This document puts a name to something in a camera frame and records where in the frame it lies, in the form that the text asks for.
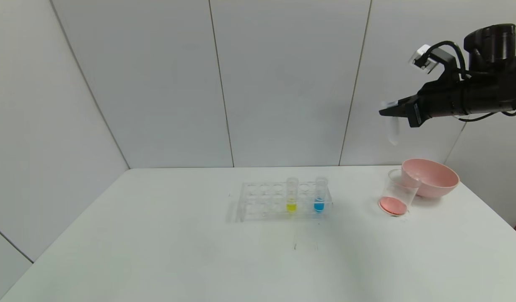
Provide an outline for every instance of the test tube with yellow liquid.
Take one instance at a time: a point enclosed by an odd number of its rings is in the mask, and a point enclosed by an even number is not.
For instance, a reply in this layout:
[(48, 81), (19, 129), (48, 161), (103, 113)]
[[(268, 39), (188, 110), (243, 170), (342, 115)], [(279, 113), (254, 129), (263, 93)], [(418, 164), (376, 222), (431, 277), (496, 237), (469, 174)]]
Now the test tube with yellow liquid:
[(290, 177), (286, 180), (286, 209), (288, 212), (297, 210), (298, 179)]

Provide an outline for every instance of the panel seam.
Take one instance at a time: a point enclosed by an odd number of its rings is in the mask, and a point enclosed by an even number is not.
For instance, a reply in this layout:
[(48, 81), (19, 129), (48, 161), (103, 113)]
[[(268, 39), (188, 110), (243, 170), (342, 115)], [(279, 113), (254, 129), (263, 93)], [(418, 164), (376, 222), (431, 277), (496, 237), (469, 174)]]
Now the panel seam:
[(224, 95), (224, 86), (223, 86), (223, 75), (221, 74), (221, 63), (219, 60), (219, 49), (217, 48), (217, 38), (215, 35), (215, 25), (213, 24), (213, 10), (211, 9), (211, 0), (208, 0), (210, 4), (210, 17), (211, 17), (211, 29), (213, 32), (213, 42), (215, 43), (215, 55), (217, 57), (217, 67), (219, 68), (219, 81), (221, 84), (221, 93), (223, 94), (223, 105), (225, 108), (225, 117), (226, 117), (226, 131), (228, 132), (228, 143), (230, 145), (230, 155), (231, 155), (231, 165), (235, 167), (235, 162), (233, 161), (233, 149), (231, 147), (231, 136), (230, 136), (230, 126), (228, 124), (228, 111), (226, 110), (226, 99)]
[(68, 38), (68, 35), (66, 34), (66, 31), (64, 30), (64, 26), (62, 25), (62, 20), (60, 19), (57, 8), (55, 7), (53, 0), (49, 0), (49, 4), (51, 4), (51, 8), (53, 9), (53, 13), (55, 14), (55, 17), (57, 17), (58, 24), (60, 26), (60, 30), (62, 31), (62, 34), (64, 35), (64, 39), (66, 40), (66, 44), (68, 44), (68, 48), (70, 49), (70, 52), (72, 53), (72, 57), (75, 61), (75, 64), (77, 65), (77, 68), (79, 69), (79, 72), (81, 73), (81, 77), (83, 78), (83, 81), (85, 81), (85, 84), (88, 88), (88, 91), (90, 92), (90, 96), (92, 98), (92, 101), (94, 105), (96, 106), (97, 111), (99, 112), (99, 115), (101, 115), (101, 118), (103, 119), (103, 122), (105, 123), (105, 126), (107, 126), (107, 129), (109, 130), (109, 133), (111, 134), (112, 140), (116, 144), (116, 147), (118, 148), (118, 151), (120, 152), (120, 155), (124, 159), (124, 162), (127, 166), (127, 169), (130, 169), (129, 163), (127, 162), (124, 153), (122, 152), (122, 149), (120, 148), (120, 145), (118, 145), (118, 142), (116, 141), (116, 138), (114, 138), (114, 134), (112, 133), (111, 128), (109, 127), (109, 124), (107, 123), (107, 120), (105, 119), (105, 115), (103, 115), (103, 112), (99, 108), (99, 105), (97, 103), (96, 98), (93, 95), (92, 89), (90, 84), (87, 81), (87, 78), (85, 77), (85, 73), (83, 72), (83, 69), (81, 68), (81, 65), (79, 65), (79, 61), (77, 59), (77, 56), (75, 55), (75, 52), (73, 51), (72, 44), (70, 43), (70, 39)]
[(362, 55), (364, 52), (364, 44), (366, 43), (366, 35), (368, 33), (368, 25), (369, 25), (369, 15), (371, 13), (371, 5), (373, 3), (373, 0), (369, 1), (369, 7), (368, 7), (368, 15), (366, 18), (366, 27), (364, 28), (364, 37), (362, 39), (362, 47), (360, 48), (360, 56), (359, 56), (359, 63), (357, 67), (357, 76), (355, 77), (355, 83), (353, 85), (353, 94), (351, 95), (351, 103), (349, 105), (349, 113), (347, 114), (347, 122), (345, 124), (345, 132), (344, 132), (344, 140), (342, 140), (342, 149), (340, 150), (340, 160), (338, 161), (338, 166), (341, 166), (342, 164), (342, 155), (344, 153), (344, 147), (345, 147), (345, 138), (347, 137), (347, 127), (349, 126), (349, 118), (351, 117), (351, 109), (353, 109), (353, 102), (355, 97), (355, 90), (357, 89), (357, 81), (359, 78), (359, 72), (360, 72), (360, 64), (362, 63)]
[(455, 148), (455, 145), (457, 145), (457, 142), (459, 141), (459, 137), (461, 136), (461, 134), (463, 133), (463, 130), (464, 128), (467, 126), (467, 123), (464, 122), (463, 123), (463, 127), (461, 128), (461, 131), (459, 131), (459, 135), (457, 136), (457, 138), (455, 139), (453, 145), (451, 146), (451, 149), (450, 149), (450, 152), (448, 152), (448, 155), (446, 156), (446, 159), (444, 159), (444, 164), (446, 164), (446, 162), (448, 161), (451, 153), (453, 152), (454, 148)]
[(33, 263), (34, 263), (34, 261), (33, 261), (29, 256), (27, 256), (24, 252), (22, 252), (22, 250), (20, 250), (20, 249), (18, 248), (18, 246), (17, 246), (17, 245), (15, 245), (15, 244), (14, 244), (14, 243), (13, 243), (13, 242), (8, 238), (8, 237), (6, 237), (6, 236), (3, 234), (3, 232), (1, 232), (1, 230), (0, 230), (0, 235), (1, 235), (1, 237), (3, 237), (3, 238), (4, 238), (8, 243), (10, 243), (10, 245), (12, 245), (12, 247), (13, 247), (13, 248), (15, 248), (15, 249), (16, 249), (16, 251), (18, 251), (18, 252), (19, 252), (23, 257), (25, 257), (29, 262), (31, 262), (31, 264), (33, 264)]

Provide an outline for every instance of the black cable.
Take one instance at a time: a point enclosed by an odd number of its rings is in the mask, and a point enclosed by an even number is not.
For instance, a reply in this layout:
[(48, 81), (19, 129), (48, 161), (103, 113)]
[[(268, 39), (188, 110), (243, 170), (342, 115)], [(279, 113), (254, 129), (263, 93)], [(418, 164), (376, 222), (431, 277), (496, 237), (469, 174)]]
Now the black cable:
[(451, 46), (455, 50), (455, 54), (457, 54), (457, 59), (459, 59), (459, 67), (461, 71), (461, 78), (463, 80), (467, 79), (467, 65), (464, 62), (463, 53), (461, 52), (461, 48), (459, 48), (459, 45), (457, 45), (455, 42), (452, 41), (442, 41), (438, 42), (437, 44), (434, 44), (430, 48), (427, 49), (427, 51), (420, 57), (420, 59), (424, 59), (426, 61), (429, 58), (430, 53), (434, 50), (439, 48), (440, 46), (448, 45)]
[(459, 119), (459, 118), (458, 118), (458, 120), (460, 120), (461, 122), (478, 122), (478, 120), (482, 120), (482, 119), (484, 119), (484, 118), (488, 118), (488, 117), (490, 117), (491, 115), (495, 115), (495, 114), (496, 114), (496, 112), (492, 112), (492, 113), (489, 113), (489, 114), (487, 114), (487, 115), (484, 115), (484, 116), (482, 116), (482, 117), (475, 118), (475, 119)]
[(502, 113), (503, 113), (504, 115), (509, 116), (509, 117), (514, 117), (514, 116), (516, 115), (516, 111), (515, 111), (515, 112), (513, 112), (513, 113), (509, 113), (509, 112), (502, 111)]

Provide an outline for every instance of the pink liquid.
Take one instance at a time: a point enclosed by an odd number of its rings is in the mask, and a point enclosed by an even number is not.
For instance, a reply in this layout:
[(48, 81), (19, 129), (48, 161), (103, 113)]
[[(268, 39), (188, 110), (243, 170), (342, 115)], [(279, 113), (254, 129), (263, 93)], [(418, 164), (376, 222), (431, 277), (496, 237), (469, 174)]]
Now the pink liquid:
[(407, 212), (407, 206), (394, 197), (382, 197), (379, 200), (381, 208), (392, 215), (403, 215)]

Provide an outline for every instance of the test tube with blue liquid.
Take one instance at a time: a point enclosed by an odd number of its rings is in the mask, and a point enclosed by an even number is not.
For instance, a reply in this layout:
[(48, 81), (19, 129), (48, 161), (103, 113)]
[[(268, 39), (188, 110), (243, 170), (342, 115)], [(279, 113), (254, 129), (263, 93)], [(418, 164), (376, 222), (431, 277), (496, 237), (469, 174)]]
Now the test tube with blue liquid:
[(316, 210), (316, 212), (323, 212), (325, 208), (327, 184), (329, 184), (329, 181), (325, 177), (316, 178), (316, 197), (314, 200), (314, 210)]

